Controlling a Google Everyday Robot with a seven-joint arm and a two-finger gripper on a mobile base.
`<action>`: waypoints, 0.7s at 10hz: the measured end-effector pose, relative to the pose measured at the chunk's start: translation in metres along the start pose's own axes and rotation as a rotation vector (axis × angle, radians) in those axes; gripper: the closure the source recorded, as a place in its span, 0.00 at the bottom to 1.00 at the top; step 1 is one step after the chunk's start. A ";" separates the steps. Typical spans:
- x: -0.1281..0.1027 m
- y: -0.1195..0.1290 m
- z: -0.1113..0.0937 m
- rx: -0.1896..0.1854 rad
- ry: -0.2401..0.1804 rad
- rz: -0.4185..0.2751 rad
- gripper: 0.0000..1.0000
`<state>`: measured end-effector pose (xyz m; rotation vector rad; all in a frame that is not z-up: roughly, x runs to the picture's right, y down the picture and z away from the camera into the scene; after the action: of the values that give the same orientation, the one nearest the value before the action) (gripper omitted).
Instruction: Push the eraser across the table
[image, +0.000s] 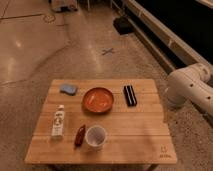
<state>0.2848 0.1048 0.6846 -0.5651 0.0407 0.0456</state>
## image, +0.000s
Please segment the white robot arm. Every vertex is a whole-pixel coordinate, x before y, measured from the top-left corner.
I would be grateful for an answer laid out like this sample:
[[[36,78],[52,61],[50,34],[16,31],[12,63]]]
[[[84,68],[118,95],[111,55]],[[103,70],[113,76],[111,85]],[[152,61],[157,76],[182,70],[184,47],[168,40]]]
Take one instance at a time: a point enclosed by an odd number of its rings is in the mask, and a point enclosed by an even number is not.
[[[168,75],[165,100],[170,108],[181,108],[189,100],[213,117],[213,87],[210,70],[202,63],[177,69]]]

